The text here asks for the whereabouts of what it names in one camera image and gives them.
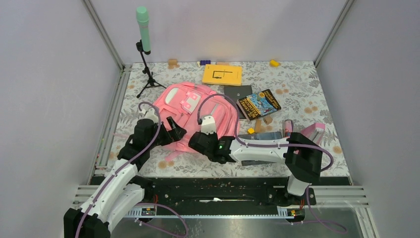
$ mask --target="floral tablecloth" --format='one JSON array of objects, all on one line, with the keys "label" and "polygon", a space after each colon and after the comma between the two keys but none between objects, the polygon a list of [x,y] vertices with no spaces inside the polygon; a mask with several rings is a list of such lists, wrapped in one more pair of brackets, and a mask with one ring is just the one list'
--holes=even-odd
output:
[{"label": "floral tablecloth", "polygon": [[[154,79],[162,85],[168,86],[183,81],[201,83],[204,66],[199,67],[195,62],[179,63],[179,65],[178,68],[169,69],[167,63],[150,63],[149,68],[154,73]],[[313,62],[281,62],[279,67],[270,67],[268,62],[232,62],[231,65],[242,66],[242,85],[252,85],[254,92],[270,89],[280,103],[281,111],[271,115],[273,122],[270,125],[262,123],[264,131],[281,130],[285,119],[294,121],[295,131],[300,131],[314,122],[325,123],[326,132],[321,146],[332,153],[334,164],[321,175],[349,176]],[[154,102],[164,91],[162,87],[146,89],[140,99],[136,98],[147,81],[147,76],[142,73],[143,68],[142,63],[133,65],[115,134],[132,134],[139,119],[138,103]],[[216,92],[223,93],[223,86],[210,85],[210,87]],[[245,134],[248,128],[254,127],[254,124],[254,121],[241,120],[240,134]],[[114,137],[108,169],[114,165],[125,140],[124,137]],[[161,147],[153,149],[150,159],[139,174],[146,177],[286,177],[291,174],[284,164],[241,166],[239,163],[227,163],[221,165],[210,162],[206,156],[192,153],[183,153],[167,162],[165,157],[170,153]],[[329,158],[324,155],[322,166],[328,163]]]}]

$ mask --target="black tripod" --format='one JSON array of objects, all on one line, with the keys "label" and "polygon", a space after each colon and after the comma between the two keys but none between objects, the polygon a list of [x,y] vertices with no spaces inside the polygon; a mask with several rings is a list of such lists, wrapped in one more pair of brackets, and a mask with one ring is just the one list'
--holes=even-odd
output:
[{"label": "black tripod", "polygon": [[163,86],[163,85],[161,85],[160,83],[158,83],[158,82],[156,82],[156,80],[154,80],[153,79],[153,72],[152,73],[150,73],[150,70],[149,70],[149,67],[147,67],[147,64],[146,64],[146,61],[145,61],[145,59],[144,59],[144,56],[143,56],[143,52],[144,52],[144,50],[143,50],[143,44],[142,44],[142,40],[140,40],[139,42],[137,42],[136,43],[136,47],[137,47],[137,50],[140,52],[140,54],[142,55],[142,60],[143,60],[143,63],[145,64],[145,69],[143,69],[143,73],[144,74],[147,74],[147,76],[149,77],[149,79],[147,80],[147,83],[146,83],[146,85],[144,86],[144,88],[142,89],[142,91],[137,95],[137,98],[140,98],[140,95],[142,95],[142,93],[143,93],[143,91],[146,89],[146,88],[155,88],[155,87],[164,87],[164,88],[166,88],[165,86]]}]

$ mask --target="backpack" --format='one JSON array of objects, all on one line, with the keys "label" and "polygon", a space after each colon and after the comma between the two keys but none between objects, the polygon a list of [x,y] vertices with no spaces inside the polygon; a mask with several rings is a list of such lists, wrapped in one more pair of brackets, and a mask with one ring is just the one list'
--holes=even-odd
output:
[{"label": "backpack", "polygon": [[[153,105],[159,108],[160,118],[166,129],[170,130],[166,118],[172,117],[180,127],[187,130],[182,140],[166,145],[166,149],[197,153],[188,146],[191,136],[201,130],[201,126],[197,124],[197,110],[205,98],[215,93],[208,86],[183,82],[172,84],[159,96]],[[234,135],[238,113],[236,108],[223,97],[216,96],[207,100],[202,106],[200,114],[201,117],[207,115],[214,117],[219,138]],[[171,159],[178,154],[180,153],[174,153]]]}]

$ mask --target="yellow cube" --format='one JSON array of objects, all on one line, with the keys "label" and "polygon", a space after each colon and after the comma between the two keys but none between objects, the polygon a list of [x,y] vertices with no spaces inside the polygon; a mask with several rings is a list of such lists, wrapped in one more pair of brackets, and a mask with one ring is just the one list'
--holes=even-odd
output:
[{"label": "yellow cube", "polygon": [[272,59],[270,61],[270,65],[273,66],[273,67],[278,67],[280,65],[280,63],[279,62],[276,62],[275,60]]},{"label": "yellow cube", "polygon": [[254,131],[254,129],[253,129],[253,128],[249,128],[249,129],[247,130],[247,132],[248,132],[248,134],[254,134],[254,133],[255,133],[255,131]]}]

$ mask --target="yellow block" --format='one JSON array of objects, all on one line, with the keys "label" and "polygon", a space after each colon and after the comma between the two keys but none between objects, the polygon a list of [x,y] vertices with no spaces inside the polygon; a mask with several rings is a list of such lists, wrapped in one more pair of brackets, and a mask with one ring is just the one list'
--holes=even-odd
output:
[{"label": "yellow block", "polygon": [[203,74],[203,83],[241,86],[242,67],[206,64]]},{"label": "yellow block", "polygon": [[271,66],[273,66],[273,67],[277,67],[277,66],[279,66],[279,65],[280,65],[280,63],[279,63],[279,62],[276,62],[275,60],[273,60],[273,59],[272,59],[272,60],[270,61],[270,65],[271,65]]}]

